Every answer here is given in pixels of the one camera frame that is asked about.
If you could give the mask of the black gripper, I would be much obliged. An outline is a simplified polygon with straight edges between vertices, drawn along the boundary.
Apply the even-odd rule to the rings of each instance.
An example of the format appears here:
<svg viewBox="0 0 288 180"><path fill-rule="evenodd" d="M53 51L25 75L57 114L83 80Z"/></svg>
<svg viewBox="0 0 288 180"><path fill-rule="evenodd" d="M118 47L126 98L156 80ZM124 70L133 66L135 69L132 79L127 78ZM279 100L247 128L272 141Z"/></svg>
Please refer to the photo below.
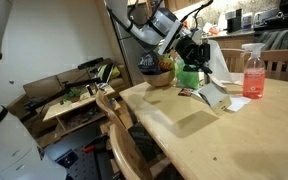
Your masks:
<svg viewBox="0 0 288 180"><path fill-rule="evenodd" d="M210 60L210 45L208 43L202 43L198 45L190 37L185 36L178 41L178 43L175 46L175 50L186 64L183 67L183 71L186 72L203 71L205 74L213 73L212 70L207 65L204 65L205 62L208 62Z"/></svg>

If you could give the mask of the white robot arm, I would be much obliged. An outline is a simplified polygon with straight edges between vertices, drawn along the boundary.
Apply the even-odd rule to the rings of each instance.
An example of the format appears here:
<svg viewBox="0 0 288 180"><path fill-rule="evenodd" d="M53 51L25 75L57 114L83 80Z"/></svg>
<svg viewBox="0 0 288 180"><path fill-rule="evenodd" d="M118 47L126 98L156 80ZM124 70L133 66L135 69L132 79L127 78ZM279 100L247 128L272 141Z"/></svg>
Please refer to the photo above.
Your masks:
<svg viewBox="0 0 288 180"><path fill-rule="evenodd" d="M177 46L173 38L184 35L183 21L170 10L158 8L145 24L130 18L127 0L103 0L107 13L147 50L160 54ZM2 41L14 0L0 0L0 60ZM0 103L0 180L68 180L65 167L50 159L22 122Z"/></svg>

